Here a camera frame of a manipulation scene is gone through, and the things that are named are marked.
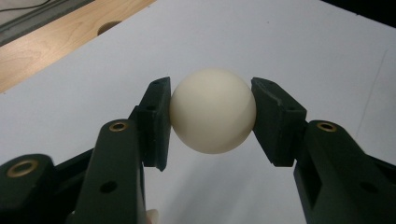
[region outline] black cable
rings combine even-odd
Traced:
[[[50,0],[47,0],[44,3],[41,3],[40,5],[32,6],[32,7],[13,7],[13,8],[6,8],[6,9],[0,9],[0,12],[5,12],[5,11],[13,11],[13,10],[23,10],[23,9],[29,9],[29,8],[35,8],[35,7],[42,7],[46,5]]]

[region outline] white table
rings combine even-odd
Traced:
[[[173,89],[206,67],[271,79],[344,126],[366,153],[396,163],[396,30],[314,0],[159,0],[0,96],[0,162],[92,148],[127,118],[150,81]],[[162,224],[304,223],[292,168],[275,168],[254,134],[199,154],[172,133],[168,166],[146,169],[147,207]]]

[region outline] ball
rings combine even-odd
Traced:
[[[247,139],[256,119],[256,103],[239,76],[212,68],[193,73],[177,85],[169,112],[172,127],[184,144],[218,154]]]

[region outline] wood grain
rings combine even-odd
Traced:
[[[123,21],[155,0],[95,0],[0,48],[4,92],[97,36],[111,21]]]

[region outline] white ball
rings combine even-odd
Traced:
[[[199,152],[217,154],[242,144],[256,119],[249,86],[222,69],[204,69],[180,82],[170,103],[170,120],[180,140]]]

